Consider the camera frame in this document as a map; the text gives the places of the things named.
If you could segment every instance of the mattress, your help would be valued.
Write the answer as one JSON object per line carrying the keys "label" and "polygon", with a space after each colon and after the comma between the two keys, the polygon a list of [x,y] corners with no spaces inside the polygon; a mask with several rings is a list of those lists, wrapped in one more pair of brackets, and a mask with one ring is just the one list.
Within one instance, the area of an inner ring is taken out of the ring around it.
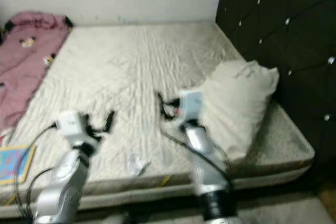
{"label": "mattress", "polygon": [[[89,113],[99,127],[116,110],[113,131],[92,158],[81,208],[190,195],[188,155],[159,133],[153,89],[172,98],[180,89],[201,84],[221,61],[238,58],[240,54],[213,23],[74,28],[8,145],[28,144],[61,111]],[[43,135],[21,191],[39,171],[55,166],[67,150],[69,145],[59,133]],[[140,177],[127,168],[130,156],[150,162]],[[236,187],[293,180],[309,168],[313,157],[312,147],[273,101],[248,158],[232,167]],[[48,177],[36,182],[34,199]],[[1,199],[11,192],[11,186],[1,187]],[[0,208],[1,216],[16,214],[15,206]]]}

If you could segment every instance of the black tufted headboard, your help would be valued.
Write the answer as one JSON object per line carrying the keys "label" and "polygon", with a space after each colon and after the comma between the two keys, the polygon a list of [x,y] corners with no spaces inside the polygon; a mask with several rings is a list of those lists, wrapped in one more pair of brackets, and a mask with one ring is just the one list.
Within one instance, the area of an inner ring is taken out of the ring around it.
{"label": "black tufted headboard", "polygon": [[246,60],[278,67],[275,98],[316,150],[312,170],[335,163],[336,0],[219,0],[216,22]]}

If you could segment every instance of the wire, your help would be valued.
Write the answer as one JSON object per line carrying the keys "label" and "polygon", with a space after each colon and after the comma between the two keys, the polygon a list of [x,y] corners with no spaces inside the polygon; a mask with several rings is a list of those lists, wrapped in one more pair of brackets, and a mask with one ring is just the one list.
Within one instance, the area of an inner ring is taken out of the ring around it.
{"label": "wire", "polygon": [[205,162],[207,162],[209,165],[211,165],[216,171],[218,171],[221,174],[221,176],[225,179],[225,181],[227,181],[227,183],[229,185],[229,190],[233,191],[233,184],[232,184],[232,181],[231,181],[231,178],[229,177],[229,175],[226,172],[224,172],[222,169],[220,169],[212,160],[210,160],[209,158],[207,158],[206,156],[204,156],[202,153],[198,152],[194,148],[190,147],[186,143],[178,140],[177,138],[173,137],[172,135],[169,135],[169,133],[165,132],[161,128],[161,124],[159,124],[159,129],[160,129],[160,132],[162,133],[162,135],[164,135],[168,139],[172,140],[176,144],[182,146],[183,148],[187,149],[188,151],[190,151],[191,153],[193,153],[196,156],[200,157]]}
{"label": "wire", "polygon": [[45,128],[44,130],[42,130],[35,138],[34,140],[31,142],[31,144],[28,146],[28,148],[25,150],[25,152],[23,153],[23,155],[21,156],[21,158],[19,159],[19,161],[16,164],[16,168],[15,168],[15,174],[14,174],[14,195],[15,195],[15,200],[17,203],[17,208],[20,212],[20,214],[22,215],[22,217],[24,217],[27,220],[31,220],[28,213],[26,212],[26,210],[23,208],[23,203],[22,200],[20,198],[20,193],[19,193],[19,183],[18,183],[18,174],[19,174],[19,170],[21,167],[21,163],[23,161],[23,159],[25,158],[25,156],[28,154],[28,152],[30,151],[30,149],[32,148],[32,146],[35,144],[35,142],[45,133],[47,132],[49,129],[56,127],[56,124],[52,124],[50,126],[48,126],[47,128]]}
{"label": "wire", "polygon": [[43,170],[42,172],[40,172],[39,174],[37,174],[33,180],[30,182],[30,185],[29,185],[29,188],[28,188],[28,191],[27,191],[27,194],[26,194],[26,212],[28,214],[28,216],[33,219],[33,212],[31,211],[31,208],[30,208],[30,201],[31,201],[31,195],[32,195],[32,189],[33,189],[33,185],[35,183],[35,181],[44,173],[52,170],[53,168],[48,168],[48,169],[45,169]]}

